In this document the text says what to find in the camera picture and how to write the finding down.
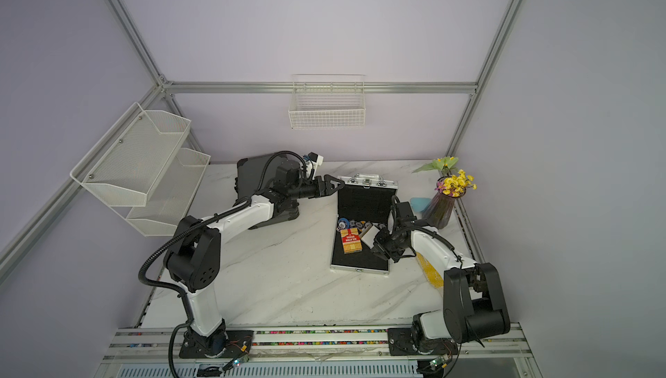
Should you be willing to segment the dark grey poker case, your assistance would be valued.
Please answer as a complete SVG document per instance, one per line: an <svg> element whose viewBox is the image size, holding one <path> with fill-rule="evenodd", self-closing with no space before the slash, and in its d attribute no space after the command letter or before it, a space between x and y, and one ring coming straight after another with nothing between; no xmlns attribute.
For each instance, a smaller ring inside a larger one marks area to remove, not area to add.
<svg viewBox="0 0 666 378"><path fill-rule="evenodd" d="M245 158L237 162L237 177L235 180L235 191L237 201L242 201L258 191L259 180L264 175L260 190L269 187L275 181L278 174L278 168L284 163L291 162L287 154L281 154L271 161L265 173L265 164L269 161L272 154L264 154L251 158Z"/></svg>

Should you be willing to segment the silver aluminium poker case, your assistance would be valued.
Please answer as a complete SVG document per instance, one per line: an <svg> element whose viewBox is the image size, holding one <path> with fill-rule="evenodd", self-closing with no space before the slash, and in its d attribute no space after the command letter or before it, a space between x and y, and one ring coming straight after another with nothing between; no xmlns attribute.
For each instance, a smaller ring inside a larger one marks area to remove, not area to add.
<svg viewBox="0 0 666 378"><path fill-rule="evenodd" d="M388 224L398 184L378 174L357 173L341 180L331 269L387 275L389 263L371 248L376 233Z"/></svg>

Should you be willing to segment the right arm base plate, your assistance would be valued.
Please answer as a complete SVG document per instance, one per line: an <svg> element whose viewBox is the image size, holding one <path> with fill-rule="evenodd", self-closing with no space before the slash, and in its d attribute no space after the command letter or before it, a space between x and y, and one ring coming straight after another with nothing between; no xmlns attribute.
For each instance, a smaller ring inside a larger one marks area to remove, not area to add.
<svg viewBox="0 0 666 378"><path fill-rule="evenodd" d="M411 328L389 328L388 350L390 355L457 355L458 346L452 339L430 339L421 332L414 332Z"/></svg>

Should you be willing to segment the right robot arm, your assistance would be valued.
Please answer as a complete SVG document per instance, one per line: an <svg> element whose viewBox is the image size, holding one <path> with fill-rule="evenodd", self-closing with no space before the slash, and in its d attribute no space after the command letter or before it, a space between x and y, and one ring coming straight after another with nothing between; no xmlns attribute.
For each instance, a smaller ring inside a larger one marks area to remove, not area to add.
<svg viewBox="0 0 666 378"><path fill-rule="evenodd" d="M511 320L501 277L491 263L463 256L435 227L414 215L411 205L391 198L388 226L372 251L398 263L412 251L442 279L442 308L412 318L408 328L388 329L391 355L458 355L463 343L507 334Z"/></svg>

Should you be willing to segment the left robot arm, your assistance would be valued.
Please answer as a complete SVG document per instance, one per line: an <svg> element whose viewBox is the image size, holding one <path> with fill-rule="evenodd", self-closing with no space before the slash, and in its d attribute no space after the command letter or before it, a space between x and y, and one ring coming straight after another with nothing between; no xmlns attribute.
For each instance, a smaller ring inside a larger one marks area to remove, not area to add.
<svg viewBox="0 0 666 378"><path fill-rule="evenodd" d="M185 216L173 237L140 267L142 284L178 294L187 317L181 326L185 342L201 355L219 357L230 344L213 287L223 245L253 228L294 220L300 199L329 197L343 189L339 178L317 174L323 161L319 154L291 151L238 161L234 205L208 218Z"/></svg>

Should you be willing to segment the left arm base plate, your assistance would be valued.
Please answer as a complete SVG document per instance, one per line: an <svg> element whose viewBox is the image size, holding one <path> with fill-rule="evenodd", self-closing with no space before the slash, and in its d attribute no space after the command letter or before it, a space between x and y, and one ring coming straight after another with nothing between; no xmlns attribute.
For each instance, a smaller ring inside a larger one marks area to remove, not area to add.
<svg viewBox="0 0 666 378"><path fill-rule="evenodd" d="M235 359L248 355L253 344L252 330L226 330L201 336L188 328L180 348L181 359Z"/></svg>

